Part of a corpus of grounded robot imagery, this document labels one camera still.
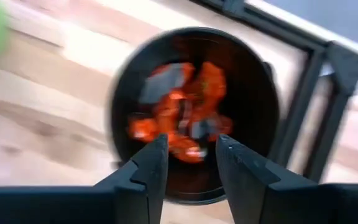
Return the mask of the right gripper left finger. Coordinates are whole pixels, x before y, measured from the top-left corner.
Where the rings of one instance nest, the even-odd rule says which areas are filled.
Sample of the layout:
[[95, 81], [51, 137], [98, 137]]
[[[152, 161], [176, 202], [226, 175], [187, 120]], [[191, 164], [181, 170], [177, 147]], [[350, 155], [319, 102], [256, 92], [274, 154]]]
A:
[[121, 168], [98, 182], [100, 224], [160, 224], [168, 172], [166, 135], [160, 135]]

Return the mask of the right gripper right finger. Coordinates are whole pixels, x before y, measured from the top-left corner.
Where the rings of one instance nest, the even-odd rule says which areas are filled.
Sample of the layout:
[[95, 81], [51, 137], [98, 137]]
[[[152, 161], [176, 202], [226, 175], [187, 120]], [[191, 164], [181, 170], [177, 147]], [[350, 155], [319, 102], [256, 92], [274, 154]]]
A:
[[308, 187], [316, 184], [268, 160], [227, 135], [216, 158], [235, 224], [312, 224]]

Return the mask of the black plastic bucket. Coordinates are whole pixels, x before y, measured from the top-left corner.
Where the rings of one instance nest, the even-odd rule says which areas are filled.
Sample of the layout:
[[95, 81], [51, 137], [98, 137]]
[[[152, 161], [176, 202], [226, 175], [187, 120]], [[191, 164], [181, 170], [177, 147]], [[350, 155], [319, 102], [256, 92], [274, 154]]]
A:
[[138, 112], [137, 98], [148, 74], [172, 62], [191, 62], [200, 67], [213, 62], [224, 70], [227, 93], [219, 112], [232, 119], [231, 137], [262, 156], [269, 154], [277, 130], [280, 108], [272, 72], [243, 41], [224, 31], [187, 27], [160, 34], [142, 44], [119, 74], [111, 95], [111, 141], [123, 161], [144, 143], [128, 132], [130, 114]]

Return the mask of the black aluminium table frame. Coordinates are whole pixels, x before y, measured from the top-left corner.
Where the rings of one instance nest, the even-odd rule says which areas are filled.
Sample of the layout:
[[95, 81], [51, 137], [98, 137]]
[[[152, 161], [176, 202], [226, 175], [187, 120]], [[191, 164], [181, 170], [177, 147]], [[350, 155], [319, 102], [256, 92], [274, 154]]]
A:
[[218, 14], [255, 28], [308, 54], [295, 88], [287, 117], [281, 124], [269, 157], [281, 166], [288, 164], [295, 141], [306, 116], [314, 89], [324, 64], [331, 66], [328, 75], [333, 87], [303, 176], [319, 182], [331, 153], [349, 98], [358, 83], [358, 53], [335, 41], [315, 34], [273, 16], [244, 0], [190, 0]]

